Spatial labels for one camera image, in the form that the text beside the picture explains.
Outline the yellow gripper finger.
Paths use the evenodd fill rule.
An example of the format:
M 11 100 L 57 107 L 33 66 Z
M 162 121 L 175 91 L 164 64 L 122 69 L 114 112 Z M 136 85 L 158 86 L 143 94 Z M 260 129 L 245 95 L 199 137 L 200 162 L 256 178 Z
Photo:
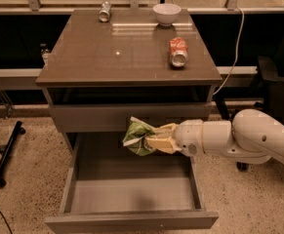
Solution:
M 171 137 L 158 138 L 148 136 L 145 140 L 147 145 L 151 148 L 168 154 L 173 154 L 181 150 L 181 148 L 176 144 L 176 141 Z
M 178 126 L 179 125 L 175 123 L 166 124 L 161 127 L 155 128 L 154 132 L 159 136 L 160 135 L 171 136 Z

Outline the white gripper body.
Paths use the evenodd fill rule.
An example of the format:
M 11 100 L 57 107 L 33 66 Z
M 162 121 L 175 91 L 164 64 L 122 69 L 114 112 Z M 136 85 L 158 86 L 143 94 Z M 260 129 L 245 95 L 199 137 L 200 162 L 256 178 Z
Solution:
M 202 120 L 186 120 L 176 127 L 174 138 L 183 155 L 191 157 L 202 152 L 202 130 Z

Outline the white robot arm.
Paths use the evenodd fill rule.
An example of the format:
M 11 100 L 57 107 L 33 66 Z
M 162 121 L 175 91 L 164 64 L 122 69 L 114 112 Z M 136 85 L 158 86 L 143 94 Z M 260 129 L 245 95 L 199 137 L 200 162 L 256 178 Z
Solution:
M 170 154 L 222 155 L 247 164 L 273 158 L 284 165 L 284 125 L 256 109 L 241 110 L 231 121 L 168 124 L 156 128 L 145 141 L 149 147 Z

